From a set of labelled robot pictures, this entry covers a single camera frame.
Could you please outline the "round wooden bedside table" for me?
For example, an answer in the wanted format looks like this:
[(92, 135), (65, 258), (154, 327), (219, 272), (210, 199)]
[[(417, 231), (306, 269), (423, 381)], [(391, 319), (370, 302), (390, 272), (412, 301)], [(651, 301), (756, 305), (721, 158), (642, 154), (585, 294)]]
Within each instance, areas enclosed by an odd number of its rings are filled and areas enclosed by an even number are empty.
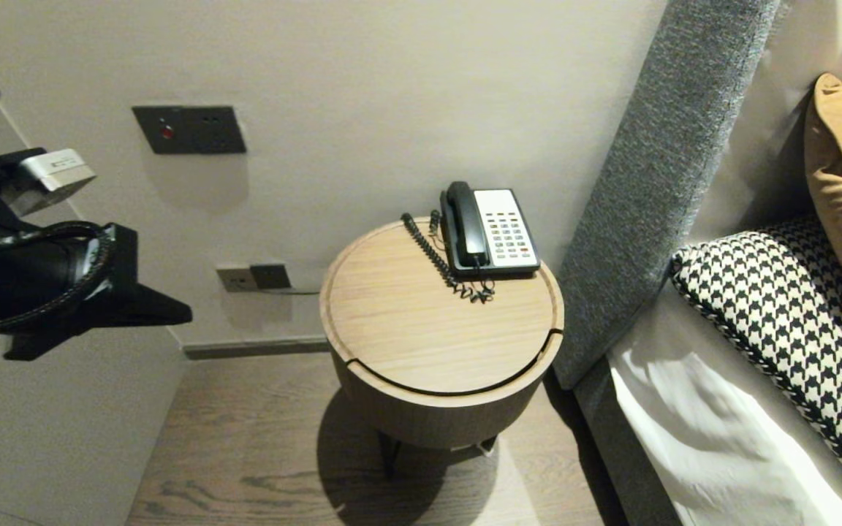
[(381, 380), (356, 362), (330, 356), (349, 406), (368, 425), (397, 441), (432, 449), (471, 446), (495, 438), (521, 416), (564, 340), (552, 329), (523, 373), (484, 392), (421, 394)]

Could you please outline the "grey baseboard strip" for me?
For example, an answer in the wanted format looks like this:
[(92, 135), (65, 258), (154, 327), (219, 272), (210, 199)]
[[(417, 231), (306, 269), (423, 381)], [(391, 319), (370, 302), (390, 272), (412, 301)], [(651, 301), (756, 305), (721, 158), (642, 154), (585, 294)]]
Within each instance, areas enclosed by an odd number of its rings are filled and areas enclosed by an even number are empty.
[(327, 338), (291, 338), (260, 342), (184, 344), (183, 355), (194, 362), (238, 357), (270, 357), (323, 353), (330, 350)]

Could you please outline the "round wooden nightstand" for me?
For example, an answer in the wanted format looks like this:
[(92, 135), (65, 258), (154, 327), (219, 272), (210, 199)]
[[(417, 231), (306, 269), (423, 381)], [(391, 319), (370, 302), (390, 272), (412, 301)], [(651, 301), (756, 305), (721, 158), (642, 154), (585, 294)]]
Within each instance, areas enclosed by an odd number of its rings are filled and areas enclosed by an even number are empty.
[(547, 266), (490, 287), (487, 302), (454, 291), (398, 220), (338, 255), (321, 319), (344, 369), (378, 389), (474, 396), (542, 376), (564, 336), (564, 299)]

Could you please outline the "black telephone handset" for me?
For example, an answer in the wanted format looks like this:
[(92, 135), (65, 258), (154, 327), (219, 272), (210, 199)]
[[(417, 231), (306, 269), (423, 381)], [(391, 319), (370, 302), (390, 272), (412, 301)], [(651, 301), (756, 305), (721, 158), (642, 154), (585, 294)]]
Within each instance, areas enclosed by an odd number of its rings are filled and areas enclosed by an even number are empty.
[(447, 204), (452, 208), (455, 227), (455, 248), (458, 261), (465, 267), (482, 267), (488, 263), (485, 230), (474, 191), (468, 183), (451, 183), (447, 190)]

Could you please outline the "black and white telephone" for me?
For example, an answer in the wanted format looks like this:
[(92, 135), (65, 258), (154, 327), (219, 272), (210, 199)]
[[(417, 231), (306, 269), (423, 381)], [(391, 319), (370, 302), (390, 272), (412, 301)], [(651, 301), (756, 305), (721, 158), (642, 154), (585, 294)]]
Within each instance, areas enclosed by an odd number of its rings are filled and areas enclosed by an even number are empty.
[(487, 237), (488, 263), (482, 267), (461, 265), (455, 246), (452, 208), (447, 204), (447, 190), (440, 196), (441, 235), (447, 250), (447, 265), (454, 276), (464, 280), (505, 279), (524, 278), (538, 272), (541, 260), (517, 197), (510, 188), (472, 188)]

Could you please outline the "grey fabric headboard edge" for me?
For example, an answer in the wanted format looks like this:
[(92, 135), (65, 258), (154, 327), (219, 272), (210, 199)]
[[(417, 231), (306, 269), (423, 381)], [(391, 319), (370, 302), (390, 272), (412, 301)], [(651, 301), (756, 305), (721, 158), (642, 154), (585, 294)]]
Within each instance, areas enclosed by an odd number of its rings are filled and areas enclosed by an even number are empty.
[(785, 0), (667, 0), (562, 259), (562, 389), (575, 389), (659, 295), (785, 13)]

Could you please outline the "beige padded headboard panel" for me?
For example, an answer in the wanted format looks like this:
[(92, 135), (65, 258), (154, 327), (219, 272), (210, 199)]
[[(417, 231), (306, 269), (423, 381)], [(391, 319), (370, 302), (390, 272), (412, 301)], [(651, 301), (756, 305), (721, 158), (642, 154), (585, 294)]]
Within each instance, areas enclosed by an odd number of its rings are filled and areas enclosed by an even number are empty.
[(842, 0), (783, 0), (689, 243), (814, 210), (804, 173), (805, 111), (825, 72), (842, 80)]

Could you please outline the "black white houndstooth pillow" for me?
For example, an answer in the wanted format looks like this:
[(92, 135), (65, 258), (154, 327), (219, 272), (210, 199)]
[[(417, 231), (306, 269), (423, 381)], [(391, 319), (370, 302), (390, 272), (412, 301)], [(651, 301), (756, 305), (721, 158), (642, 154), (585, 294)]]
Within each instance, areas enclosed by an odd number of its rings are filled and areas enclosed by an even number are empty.
[(670, 281), (842, 464), (842, 266), (819, 220), (808, 214), (679, 248)]

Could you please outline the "beige wall socket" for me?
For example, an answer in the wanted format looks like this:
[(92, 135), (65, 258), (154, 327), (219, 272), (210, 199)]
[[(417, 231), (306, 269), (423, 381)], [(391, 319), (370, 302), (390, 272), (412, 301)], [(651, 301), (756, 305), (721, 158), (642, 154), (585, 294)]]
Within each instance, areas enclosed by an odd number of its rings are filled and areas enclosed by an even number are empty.
[(249, 266), (219, 266), (215, 272), (223, 286), (223, 289), (228, 293), (241, 293), (247, 291), (257, 291), (258, 286), (255, 282), (253, 273)]

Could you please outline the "dark wall switch panel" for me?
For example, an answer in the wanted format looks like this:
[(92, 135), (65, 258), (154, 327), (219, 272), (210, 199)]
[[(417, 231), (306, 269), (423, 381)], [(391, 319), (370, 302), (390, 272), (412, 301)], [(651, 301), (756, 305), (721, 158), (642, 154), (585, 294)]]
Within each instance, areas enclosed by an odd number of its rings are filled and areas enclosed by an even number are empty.
[(134, 106), (132, 113), (155, 154), (245, 154), (232, 106)]

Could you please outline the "black metal nightstand leg frame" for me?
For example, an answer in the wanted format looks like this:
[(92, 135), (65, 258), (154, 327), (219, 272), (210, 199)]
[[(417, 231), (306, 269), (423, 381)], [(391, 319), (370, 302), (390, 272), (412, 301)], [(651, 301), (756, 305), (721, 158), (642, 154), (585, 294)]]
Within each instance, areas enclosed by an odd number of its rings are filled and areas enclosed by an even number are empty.
[[(401, 440), (394, 439), (384, 432), (375, 432), (379, 453), (383, 462), (383, 472), (388, 479), (393, 479), (395, 476), (395, 466), (398, 463), (402, 446), (405, 445)], [(414, 446), (415, 449), (430, 450), (437, 453), (440, 457), (448, 457), (451, 462), (454, 460), (467, 460), (471, 457), (492, 457), (496, 450), (498, 443), (498, 435), (494, 435), (487, 440), (473, 443), (472, 445), (449, 447), (448, 449), (432, 449), (431, 447)]]

